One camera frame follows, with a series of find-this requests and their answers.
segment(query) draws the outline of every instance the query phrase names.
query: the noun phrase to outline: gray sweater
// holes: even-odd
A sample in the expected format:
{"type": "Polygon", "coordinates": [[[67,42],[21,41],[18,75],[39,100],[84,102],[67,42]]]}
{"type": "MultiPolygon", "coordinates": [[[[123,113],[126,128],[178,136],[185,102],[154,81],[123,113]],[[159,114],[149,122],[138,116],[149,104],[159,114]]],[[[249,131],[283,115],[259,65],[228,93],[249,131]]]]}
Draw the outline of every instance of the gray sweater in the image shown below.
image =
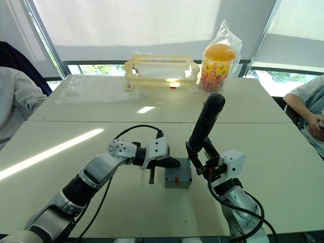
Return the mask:
{"type": "Polygon", "coordinates": [[[0,150],[45,99],[23,72],[0,67],[0,150]]]}

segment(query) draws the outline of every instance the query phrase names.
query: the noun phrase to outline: window blind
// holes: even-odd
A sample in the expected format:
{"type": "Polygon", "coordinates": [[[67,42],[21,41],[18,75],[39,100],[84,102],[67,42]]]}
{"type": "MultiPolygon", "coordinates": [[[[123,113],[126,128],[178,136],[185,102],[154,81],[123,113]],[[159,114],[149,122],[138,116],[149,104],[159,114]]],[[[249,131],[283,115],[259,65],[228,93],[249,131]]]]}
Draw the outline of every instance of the window blind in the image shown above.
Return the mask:
{"type": "Polygon", "coordinates": [[[324,72],[324,2],[281,0],[253,66],[324,72]]]}
{"type": "Polygon", "coordinates": [[[134,54],[201,59],[224,18],[251,59],[275,0],[34,0],[62,61],[129,60],[134,54]]]}
{"type": "Polygon", "coordinates": [[[21,52],[43,77],[59,77],[19,0],[0,1],[0,39],[21,52]]]}

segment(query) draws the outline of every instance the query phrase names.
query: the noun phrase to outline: black cylinder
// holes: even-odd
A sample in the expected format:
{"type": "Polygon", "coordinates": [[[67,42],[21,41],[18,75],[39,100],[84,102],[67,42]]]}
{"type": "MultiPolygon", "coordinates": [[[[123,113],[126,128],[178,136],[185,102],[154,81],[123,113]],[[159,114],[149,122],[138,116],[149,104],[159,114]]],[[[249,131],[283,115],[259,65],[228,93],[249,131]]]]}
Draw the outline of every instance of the black cylinder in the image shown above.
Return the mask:
{"type": "Polygon", "coordinates": [[[133,165],[142,166],[146,156],[146,148],[138,147],[136,151],[135,158],[133,160],[133,165]]]}
{"type": "Polygon", "coordinates": [[[72,203],[83,207],[98,190],[89,186],[79,177],[79,175],[77,175],[63,188],[62,191],[66,198],[72,203]]]}
{"type": "Polygon", "coordinates": [[[229,179],[225,182],[223,182],[222,184],[214,187],[214,191],[219,195],[222,196],[225,193],[227,193],[227,191],[231,188],[233,188],[234,186],[236,186],[235,182],[233,181],[233,179],[229,179]]]}
{"type": "Polygon", "coordinates": [[[214,123],[219,113],[223,109],[224,104],[225,98],[222,95],[209,95],[188,142],[191,149],[196,153],[201,151],[201,149],[203,148],[205,140],[208,137],[211,129],[213,128],[214,123]]]}

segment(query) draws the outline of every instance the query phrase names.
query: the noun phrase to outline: plastic bag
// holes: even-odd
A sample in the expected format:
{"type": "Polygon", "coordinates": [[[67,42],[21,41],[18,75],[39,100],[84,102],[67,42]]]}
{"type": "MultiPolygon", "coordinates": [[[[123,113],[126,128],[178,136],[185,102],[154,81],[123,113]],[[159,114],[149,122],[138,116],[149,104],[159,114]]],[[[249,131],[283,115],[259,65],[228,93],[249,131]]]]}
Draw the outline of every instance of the plastic bag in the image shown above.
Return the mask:
{"type": "Polygon", "coordinates": [[[225,81],[236,70],[240,60],[242,41],[223,20],[216,38],[210,42],[202,58],[200,85],[207,91],[222,92],[225,81]]]}
{"type": "Polygon", "coordinates": [[[73,75],[56,104],[111,103],[139,99],[139,88],[125,92],[127,80],[119,76],[73,75]]]}

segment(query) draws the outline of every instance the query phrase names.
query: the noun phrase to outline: black cable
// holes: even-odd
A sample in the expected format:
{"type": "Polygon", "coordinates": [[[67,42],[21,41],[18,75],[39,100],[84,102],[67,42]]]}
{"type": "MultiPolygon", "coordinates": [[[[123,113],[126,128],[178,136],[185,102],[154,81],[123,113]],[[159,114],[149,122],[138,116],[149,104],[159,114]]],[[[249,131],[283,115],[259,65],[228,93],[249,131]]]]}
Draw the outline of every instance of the black cable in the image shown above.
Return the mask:
{"type": "MultiPolygon", "coordinates": [[[[132,130],[132,129],[134,129],[134,128],[141,128],[141,127],[146,127],[146,128],[152,128],[152,129],[155,129],[155,130],[157,130],[158,133],[161,133],[161,132],[162,132],[162,130],[160,130],[159,128],[156,128],[156,127],[154,127],[154,126],[150,126],[150,125],[136,125],[136,126],[130,127],[130,128],[128,128],[128,129],[122,131],[120,134],[118,134],[118,135],[114,138],[114,140],[115,140],[115,139],[118,139],[121,135],[127,133],[128,131],[130,131],[130,130],[132,130]]],[[[110,184],[111,184],[111,180],[112,180],[112,177],[110,178],[110,180],[109,180],[109,182],[108,182],[108,185],[107,185],[107,188],[106,188],[106,190],[105,190],[105,193],[104,193],[104,195],[103,195],[103,197],[102,197],[102,199],[101,199],[101,202],[100,202],[100,204],[99,204],[99,207],[97,208],[97,211],[96,211],[96,213],[94,214],[92,220],[91,220],[90,223],[87,225],[87,227],[85,228],[85,230],[81,233],[81,235],[80,235],[80,236],[75,240],[74,243],[78,243],[78,242],[80,241],[80,239],[84,236],[84,234],[85,234],[85,233],[88,231],[88,229],[91,227],[92,223],[95,221],[95,219],[96,219],[97,215],[99,214],[99,211],[100,211],[100,209],[101,209],[101,207],[102,207],[102,205],[103,205],[103,202],[105,201],[106,195],[107,195],[107,193],[108,193],[108,189],[109,189],[110,184]]],[[[80,219],[82,218],[82,216],[85,214],[85,212],[86,212],[86,210],[87,210],[89,204],[90,204],[90,201],[87,203],[85,209],[82,211],[82,213],[80,214],[80,216],[78,217],[78,219],[76,220],[75,223],[79,222],[79,220],[80,220],[80,219]]]]}
{"type": "Polygon", "coordinates": [[[158,132],[162,132],[159,128],[156,128],[156,127],[153,127],[153,126],[150,126],[150,125],[137,125],[137,126],[133,126],[131,128],[128,128],[128,129],[124,130],[123,132],[121,132],[120,134],[118,134],[118,136],[115,137],[114,140],[115,139],[118,139],[121,135],[127,133],[128,131],[130,131],[131,129],[134,129],[134,128],[152,128],[152,129],[157,130],[158,132]]]}
{"type": "MultiPolygon", "coordinates": [[[[256,203],[259,207],[262,207],[261,203],[254,197],[252,196],[251,194],[249,194],[247,191],[244,191],[247,195],[249,195],[256,203]]],[[[273,237],[274,237],[274,242],[275,243],[278,243],[278,236],[277,236],[277,233],[275,232],[274,228],[272,227],[272,225],[266,220],[264,219],[264,223],[269,227],[269,229],[271,230],[272,234],[273,234],[273,237]]]]}
{"type": "Polygon", "coordinates": [[[75,221],[75,224],[77,224],[80,221],[80,219],[83,217],[83,215],[85,214],[86,210],[89,207],[89,204],[90,204],[90,201],[87,203],[86,207],[83,209],[82,213],[79,215],[78,219],[75,221]]]}
{"type": "Polygon", "coordinates": [[[253,197],[252,195],[250,195],[249,193],[247,193],[253,200],[255,200],[255,202],[258,204],[259,208],[260,208],[260,211],[261,211],[261,216],[250,211],[250,210],[246,210],[246,209],[243,209],[243,208],[240,208],[240,207],[237,207],[237,206],[234,206],[226,201],[223,201],[222,199],[220,199],[220,197],[214,192],[213,188],[212,188],[212,184],[211,184],[211,179],[213,177],[213,174],[210,174],[209,177],[208,177],[208,189],[210,191],[210,193],[212,194],[212,196],[222,205],[224,206],[227,206],[231,209],[235,209],[235,210],[238,210],[238,211],[241,211],[241,212],[244,212],[244,213],[247,213],[247,214],[250,214],[256,218],[258,218],[260,221],[258,223],[258,225],[249,233],[245,234],[245,235],[242,235],[240,237],[237,237],[237,238],[233,238],[230,242],[237,242],[237,241],[240,241],[240,240],[244,240],[244,239],[247,239],[249,237],[251,237],[253,234],[255,234],[261,227],[262,227],[262,224],[265,223],[266,225],[269,226],[270,230],[272,231],[273,235],[274,235],[274,238],[275,238],[275,242],[278,243],[278,239],[277,239],[277,235],[276,235],[276,232],[274,231],[272,225],[266,221],[264,219],[264,209],[261,205],[261,203],[255,198],[253,197]]]}
{"type": "Polygon", "coordinates": [[[107,185],[107,188],[105,190],[105,193],[103,194],[103,197],[101,199],[101,202],[99,204],[99,207],[96,211],[96,213],[94,214],[92,220],[90,221],[90,223],[87,225],[87,227],[85,228],[85,230],[81,233],[81,235],[75,240],[74,243],[78,243],[80,241],[80,239],[84,236],[84,234],[88,231],[88,229],[91,227],[92,223],[95,221],[97,215],[99,214],[99,211],[103,205],[103,202],[105,201],[105,198],[106,198],[106,195],[107,195],[107,192],[108,192],[108,189],[110,187],[110,184],[111,184],[111,181],[112,181],[112,177],[110,178],[109,182],[108,182],[108,185],[107,185]]]}
{"type": "MultiPolygon", "coordinates": [[[[212,196],[222,205],[225,205],[231,209],[235,209],[235,210],[238,210],[238,211],[242,211],[244,213],[247,213],[247,214],[251,214],[252,211],[250,210],[246,210],[246,209],[243,209],[243,208],[240,208],[240,207],[237,207],[237,206],[234,206],[226,201],[223,201],[222,199],[220,199],[216,193],[214,192],[213,188],[212,188],[212,178],[213,178],[213,174],[210,173],[209,176],[208,176],[208,189],[209,191],[211,192],[212,196]]],[[[260,208],[260,211],[261,211],[261,220],[259,221],[259,223],[257,224],[257,226],[251,230],[249,233],[247,234],[244,234],[242,236],[239,236],[239,237],[236,237],[236,238],[233,238],[230,240],[230,242],[239,242],[241,240],[244,240],[244,239],[247,239],[249,237],[251,237],[252,235],[254,235],[256,232],[258,232],[258,230],[262,227],[262,224],[264,222],[264,210],[263,208],[260,208]]]]}

